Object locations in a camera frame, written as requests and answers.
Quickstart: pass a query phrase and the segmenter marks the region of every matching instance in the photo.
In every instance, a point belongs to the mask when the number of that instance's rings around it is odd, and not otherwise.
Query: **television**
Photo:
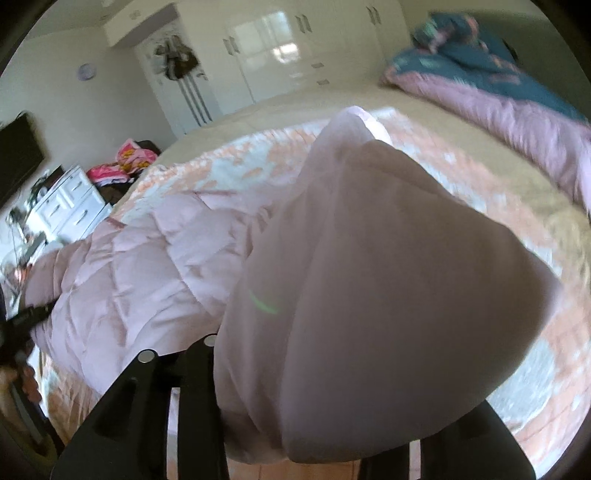
[[[0,208],[39,168],[45,156],[27,113],[0,129]]]

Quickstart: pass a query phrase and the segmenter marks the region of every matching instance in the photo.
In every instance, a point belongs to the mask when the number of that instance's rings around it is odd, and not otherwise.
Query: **door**
[[[402,7],[397,0],[368,0],[373,10],[379,41],[387,61],[412,46]]]
[[[254,100],[236,57],[226,49],[227,32],[218,0],[176,4],[190,46],[197,53],[223,115],[252,105]]]
[[[336,5],[346,51],[353,57],[358,76],[377,81],[384,71],[385,60],[373,10],[364,0],[336,0]]]
[[[135,55],[138,57],[144,75],[152,87],[170,128],[177,138],[181,138],[197,128],[198,125],[175,82],[171,82],[164,75],[155,74],[153,71],[152,58],[157,43],[151,37],[147,38],[135,47]]]
[[[300,49],[289,20],[288,2],[222,0],[225,45],[240,63],[254,101],[296,88],[290,66]]]
[[[344,53],[346,43],[335,0],[295,1],[295,25],[301,33],[305,33],[313,57]]]
[[[181,137],[220,118],[222,113],[210,82],[200,67],[180,80],[170,80],[162,71],[164,57],[154,52],[158,46],[170,46],[175,35],[185,45],[188,44],[180,22],[174,20],[139,44],[135,54],[174,134]]]

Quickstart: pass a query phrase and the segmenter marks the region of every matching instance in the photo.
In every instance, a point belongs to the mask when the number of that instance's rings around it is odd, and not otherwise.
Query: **ceiling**
[[[72,28],[102,25],[130,2],[131,0],[57,0],[31,29],[29,38]]]

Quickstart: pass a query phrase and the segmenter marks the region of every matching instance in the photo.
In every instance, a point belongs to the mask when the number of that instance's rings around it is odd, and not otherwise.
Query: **pink comforter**
[[[438,75],[396,74],[389,85],[425,97],[474,122],[532,160],[560,190],[591,211],[591,127],[538,103],[493,95]]]
[[[59,296],[35,341],[104,393],[139,351],[221,325],[216,394],[247,462],[344,461],[438,431],[521,363],[560,283],[374,138],[388,134],[348,109],[293,188],[171,195],[48,254],[24,292]]]

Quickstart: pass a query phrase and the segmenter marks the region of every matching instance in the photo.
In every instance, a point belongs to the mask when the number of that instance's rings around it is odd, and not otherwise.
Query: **mattress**
[[[591,378],[586,373],[591,364],[591,229],[582,210],[527,160],[486,132],[398,90],[350,85],[298,92],[244,109],[179,140],[116,205],[113,216],[130,221],[163,195],[182,189],[272,182],[299,168],[326,120],[350,105],[373,111],[395,147],[453,194],[509,226],[565,285],[559,312],[522,367],[489,399],[537,475],[543,475],[569,444],[591,402]],[[42,358],[41,363],[48,412],[67,440],[98,397],[50,359]],[[274,478],[294,478],[294,469],[327,466],[230,464],[234,478],[264,478],[269,468],[276,469]],[[324,475],[348,479],[355,468],[355,463],[337,465]]]

